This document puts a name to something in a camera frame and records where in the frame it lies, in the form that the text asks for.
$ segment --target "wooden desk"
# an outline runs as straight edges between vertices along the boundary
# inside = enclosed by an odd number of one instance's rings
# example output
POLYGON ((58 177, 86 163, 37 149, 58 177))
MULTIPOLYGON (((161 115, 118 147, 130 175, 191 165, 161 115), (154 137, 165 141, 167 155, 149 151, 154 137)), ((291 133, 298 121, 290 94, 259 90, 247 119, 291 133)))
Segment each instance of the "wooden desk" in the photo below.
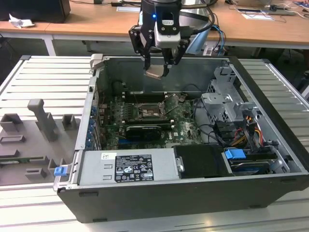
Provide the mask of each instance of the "wooden desk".
POLYGON ((129 29, 139 18, 138 13, 117 12, 117 8, 110 5, 70 2, 70 6, 71 13, 66 23, 51 23, 46 33, 129 37, 129 29))
MULTIPOLYGON (((110 5, 77 4, 70 2, 71 13, 64 24, 36 23, 32 28, 14 28, 0 22, 0 33, 5 37, 36 38, 45 41, 49 55, 55 56, 52 40, 122 41, 129 42, 128 30, 137 23, 139 14, 117 12, 110 5)), ((276 21, 245 19, 234 6, 224 0, 211 7, 218 15, 220 28, 226 33, 226 45, 309 49, 309 20, 298 15, 272 15, 276 21)), ((211 31, 209 42, 219 39, 211 31)))
MULTIPOLYGON (((245 19, 240 12, 234 9, 234 6, 230 6, 230 9, 224 0, 218 0, 217 4, 212 6, 229 44, 260 43, 268 44, 268 47, 282 48, 309 45, 309 19, 303 19, 299 15, 281 18, 279 15, 270 15, 275 21, 245 19)), ((210 40, 214 39, 213 33, 209 34, 210 40)))

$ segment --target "motherboard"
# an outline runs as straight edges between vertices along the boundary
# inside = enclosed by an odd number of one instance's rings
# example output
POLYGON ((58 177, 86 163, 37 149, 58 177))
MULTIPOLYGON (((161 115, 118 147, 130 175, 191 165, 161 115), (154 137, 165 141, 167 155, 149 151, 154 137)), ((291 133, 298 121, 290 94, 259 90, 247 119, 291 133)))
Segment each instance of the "motherboard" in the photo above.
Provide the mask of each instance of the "motherboard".
POLYGON ((202 144, 185 94, 114 96, 99 105, 104 150, 202 144))

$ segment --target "aluminum profile table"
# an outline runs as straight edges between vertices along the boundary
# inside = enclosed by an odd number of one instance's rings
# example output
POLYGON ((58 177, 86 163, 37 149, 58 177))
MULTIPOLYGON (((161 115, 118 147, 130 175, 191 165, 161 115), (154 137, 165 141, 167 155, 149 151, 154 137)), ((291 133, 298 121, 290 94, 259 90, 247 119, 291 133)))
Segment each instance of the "aluminum profile table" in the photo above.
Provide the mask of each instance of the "aluminum profile table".
MULTIPOLYGON (((45 100, 54 117, 66 111, 81 116, 90 66, 88 57, 31 57, 20 61, 0 87, 0 116, 26 111, 32 97, 45 100)), ((240 60, 301 142, 309 117, 308 103, 271 64, 240 60)), ((129 221, 81 224, 58 198, 52 183, 0 187, 0 231, 87 232, 282 232, 309 230, 309 188, 291 192, 267 208, 129 221)))
MULTIPOLYGON (((272 64, 250 59, 241 59, 240 62, 309 152, 309 103, 307 100, 272 64)), ((251 101, 244 86, 241 89, 251 101)))

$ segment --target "computer tower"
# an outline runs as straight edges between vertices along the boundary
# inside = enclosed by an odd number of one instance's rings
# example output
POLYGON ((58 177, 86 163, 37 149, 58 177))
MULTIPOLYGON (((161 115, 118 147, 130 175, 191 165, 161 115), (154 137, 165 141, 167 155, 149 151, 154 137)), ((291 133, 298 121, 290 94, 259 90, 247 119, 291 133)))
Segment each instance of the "computer tower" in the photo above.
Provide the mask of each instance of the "computer tower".
POLYGON ((70 13, 69 0, 0 0, 0 20, 9 14, 33 22, 63 23, 70 13))

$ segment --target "sticker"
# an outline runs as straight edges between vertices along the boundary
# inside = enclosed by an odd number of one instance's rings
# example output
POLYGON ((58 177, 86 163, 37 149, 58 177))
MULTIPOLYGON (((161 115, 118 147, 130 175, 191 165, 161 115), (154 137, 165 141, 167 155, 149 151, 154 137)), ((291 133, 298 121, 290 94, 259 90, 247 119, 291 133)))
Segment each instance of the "sticker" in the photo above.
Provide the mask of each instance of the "sticker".
POLYGON ((101 153, 101 160, 114 160, 117 156, 116 152, 109 152, 109 153, 101 153))
POLYGON ((114 159, 116 182, 121 183, 154 180, 154 170, 151 155, 115 155, 114 159))

